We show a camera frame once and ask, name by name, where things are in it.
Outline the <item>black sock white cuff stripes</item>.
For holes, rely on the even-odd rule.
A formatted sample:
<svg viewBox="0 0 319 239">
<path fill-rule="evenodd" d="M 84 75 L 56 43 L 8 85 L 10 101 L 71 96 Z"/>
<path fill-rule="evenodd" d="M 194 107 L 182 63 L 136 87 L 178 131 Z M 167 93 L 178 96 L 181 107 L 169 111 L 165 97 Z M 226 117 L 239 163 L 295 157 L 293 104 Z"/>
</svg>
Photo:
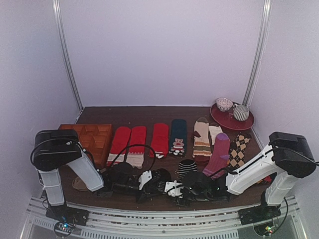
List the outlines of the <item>black sock white cuff stripes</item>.
<svg viewBox="0 0 319 239">
<path fill-rule="evenodd" d="M 155 171 L 155 182 L 153 186 L 159 193 L 164 193 L 166 182 L 171 181 L 171 174 L 164 168 Z"/>
</svg>

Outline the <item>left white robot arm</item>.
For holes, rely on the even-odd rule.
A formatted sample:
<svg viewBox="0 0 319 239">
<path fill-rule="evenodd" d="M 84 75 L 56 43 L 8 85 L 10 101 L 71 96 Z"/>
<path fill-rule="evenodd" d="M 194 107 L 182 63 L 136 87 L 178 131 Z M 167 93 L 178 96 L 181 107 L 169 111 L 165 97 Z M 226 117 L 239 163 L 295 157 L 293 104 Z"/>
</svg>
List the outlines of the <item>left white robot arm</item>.
<svg viewBox="0 0 319 239">
<path fill-rule="evenodd" d="M 65 165 L 97 197 L 110 197 L 116 192 L 133 195 L 137 202 L 141 202 L 157 193 L 152 184 L 151 171 L 136 177 L 131 174 L 132 167 L 127 162 L 111 166 L 104 173 L 100 172 L 92 161 L 92 155 L 81 145 L 73 129 L 39 131 L 35 136 L 30 161 L 38 171 L 53 214 L 61 221 L 67 221 L 72 216 L 71 209 L 65 205 L 59 174 L 59 169 Z"/>
</svg>

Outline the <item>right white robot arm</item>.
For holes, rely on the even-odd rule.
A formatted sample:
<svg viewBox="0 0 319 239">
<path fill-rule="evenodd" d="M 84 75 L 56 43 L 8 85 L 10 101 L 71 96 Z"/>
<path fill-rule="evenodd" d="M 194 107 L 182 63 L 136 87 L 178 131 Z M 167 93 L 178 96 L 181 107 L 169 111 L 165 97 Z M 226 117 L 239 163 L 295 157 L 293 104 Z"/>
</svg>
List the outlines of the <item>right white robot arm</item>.
<svg viewBox="0 0 319 239">
<path fill-rule="evenodd" d="M 274 132 L 270 142 L 248 163 L 215 179 L 216 173 L 188 172 L 180 183 L 167 182 L 164 192 L 177 204 L 188 206 L 195 201 L 229 200 L 238 196 L 258 181 L 276 174 L 271 185 L 261 196 L 262 204 L 256 208 L 259 219 L 267 219 L 281 204 L 296 182 L 311 175 L 318 167 L 306 138 L 302 135 Z"/>
</svg>

